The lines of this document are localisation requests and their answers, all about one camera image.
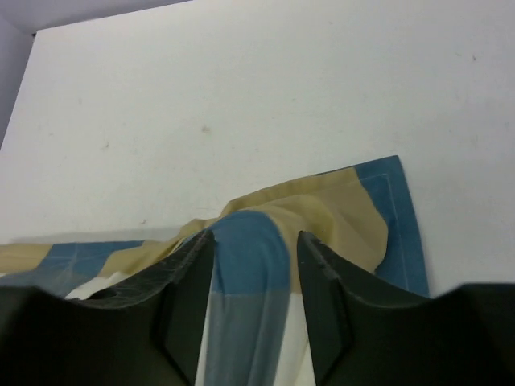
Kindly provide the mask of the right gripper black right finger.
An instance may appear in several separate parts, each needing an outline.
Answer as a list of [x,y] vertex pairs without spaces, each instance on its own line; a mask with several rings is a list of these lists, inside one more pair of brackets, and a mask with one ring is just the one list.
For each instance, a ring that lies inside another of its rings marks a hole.
[[318,385],[401,385],[421,358],[410,318],[426,298],[340,257],[309,232],[297,243],[311,361]]

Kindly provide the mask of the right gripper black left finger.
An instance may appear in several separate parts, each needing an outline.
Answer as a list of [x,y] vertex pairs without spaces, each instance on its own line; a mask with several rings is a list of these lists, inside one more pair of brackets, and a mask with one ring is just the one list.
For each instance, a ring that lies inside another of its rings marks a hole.
[[214,263],[202,231],[152,266],[76,301],[66,385],[193,385]]

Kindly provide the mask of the checked blue beige pillowcase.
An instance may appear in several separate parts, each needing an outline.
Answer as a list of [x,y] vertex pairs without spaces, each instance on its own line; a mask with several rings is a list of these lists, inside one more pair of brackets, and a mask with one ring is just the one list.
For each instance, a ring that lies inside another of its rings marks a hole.
[[1,285],[65,298],[95,277],[132,277],[204,230],[215,246],[198,385],[315,382],[300,232],[401,289],[429,293],[418,222],[396,156],[255,191],[230,201],[215,219],[191,220],[168,240],[4,244]]

